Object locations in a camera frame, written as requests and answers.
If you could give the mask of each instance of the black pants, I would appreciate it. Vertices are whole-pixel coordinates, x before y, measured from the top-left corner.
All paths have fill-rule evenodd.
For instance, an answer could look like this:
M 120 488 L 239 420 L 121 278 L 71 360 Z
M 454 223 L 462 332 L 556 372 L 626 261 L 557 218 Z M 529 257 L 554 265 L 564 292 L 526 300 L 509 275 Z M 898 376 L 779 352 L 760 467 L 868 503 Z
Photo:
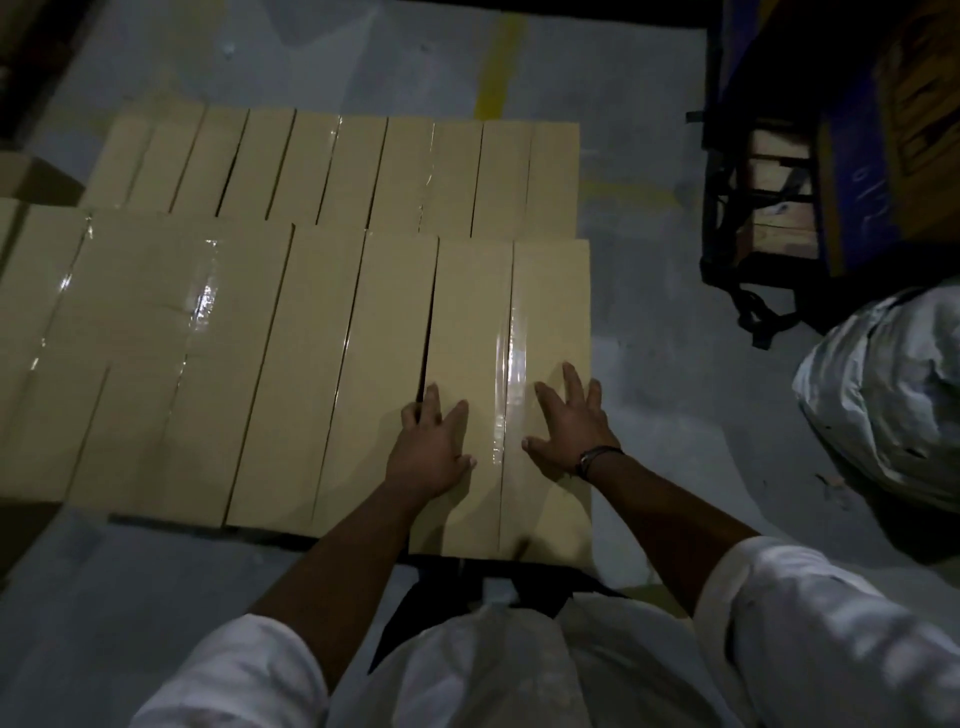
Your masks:
M 569 567 L 538 564 L 511 565 L 511 581 L 519 601 L 511 606 L 533 609 L 551 619 L 575 592 L 623 596 L 591 576 Z M 483 596 L 483 577 L 457 571 L 456 563 L 445 569 L 420 570 L 420 581 L 410 588 L 387 622 L 373 655 L 370 672 L 391 652 L 430 627 L 469 614 L 468 605 Z

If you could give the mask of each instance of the person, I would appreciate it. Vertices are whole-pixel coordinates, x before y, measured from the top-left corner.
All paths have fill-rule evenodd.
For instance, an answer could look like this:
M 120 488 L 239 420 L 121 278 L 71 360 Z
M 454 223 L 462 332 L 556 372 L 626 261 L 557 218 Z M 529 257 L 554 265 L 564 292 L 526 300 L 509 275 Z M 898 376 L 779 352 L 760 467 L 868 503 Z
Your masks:
M 570 365 L 564 383 L 565 401 L 535 385 L 549 440 L 524 449 L 610 502 L 692 630 L 600 594 L 573 595 L 553 618 L 485 605 L 392 649 L 338 706 L 343 722 L 960 725 L 960 650 L 946 634 L 822 554 L 759 536 L 650 472 L 620 451 L 600 384 L 585 392 Z M 206 637 L 132 725 L 323 724 L 411 524 L 475 462 L 455 446 L 467 415 L 461 401 L 443 418 L 433 385 L 404 408 L 382 484 Z

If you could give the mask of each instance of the white shirt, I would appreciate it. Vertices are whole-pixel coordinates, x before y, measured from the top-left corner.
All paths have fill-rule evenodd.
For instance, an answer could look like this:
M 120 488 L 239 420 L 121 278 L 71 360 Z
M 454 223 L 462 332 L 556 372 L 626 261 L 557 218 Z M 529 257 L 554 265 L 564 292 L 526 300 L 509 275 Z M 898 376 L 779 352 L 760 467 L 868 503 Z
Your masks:
M 575 595 L 556 619 L 487 606 L 398 647 L 347 723 L 960 725 L 957 645 L 817 551 L 739 544 L 693 624 L 599 595 Z M 328 707 L 297 634 L 245 616 L 205 638 L 132 726 L 312 728 Z

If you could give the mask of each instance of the hand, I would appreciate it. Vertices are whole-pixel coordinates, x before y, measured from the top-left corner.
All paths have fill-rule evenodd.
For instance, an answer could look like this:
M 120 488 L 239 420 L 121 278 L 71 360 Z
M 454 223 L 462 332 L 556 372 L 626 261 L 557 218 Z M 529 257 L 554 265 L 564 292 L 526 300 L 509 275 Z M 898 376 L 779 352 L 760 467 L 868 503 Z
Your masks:
M 577 370 L 565 362 L 564 389 L 566 403 L 552 387 L 541 381 L 534 384 L 550 439 L 525 437 L 523 449 L 531 456 L 573 473 L 580 456 L 587 450 L 601 445 L 619 448 L 620 442 L 607 425 L 607 415 L 600 409 L 600 382 L 591 379 L 587 396 L 584 397 L 584 385 L 580 382 Z
M 421 491 L 426 500 L 450 490 L 476 466 L 475 459 L 460 454 L 456 443 L 457 429 L 467 423 L 467 414 L 467 401 L 460 400 L 444 419 L 437 385 L 429 385 L 423 405 L 410 402 L 400 411 L 403 430 L 387 460 L 387 480 Z

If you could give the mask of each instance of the white fabric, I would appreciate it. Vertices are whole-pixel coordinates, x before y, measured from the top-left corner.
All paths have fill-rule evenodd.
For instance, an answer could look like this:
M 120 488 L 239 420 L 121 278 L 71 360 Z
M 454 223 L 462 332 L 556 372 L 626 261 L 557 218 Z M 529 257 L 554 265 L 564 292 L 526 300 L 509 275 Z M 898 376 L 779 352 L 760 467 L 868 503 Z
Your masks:
M 793 389 L 872 480 L 960 512 L 960 279 L 860 309 L 806 357 Z
M 399 647 L 344 715 L 417 728 L 735 726 L 729 704 L 747 726 L 960 725 L 960 649 L 816 551 L 736 546 L 694 626 L 696 637 L 659 609 L 599 595 L 575 595 L 556 620 L 484 607 Z M 327 708 L 300 638 L 246 616 L 207 637 L 132 726 L 312 728 Z

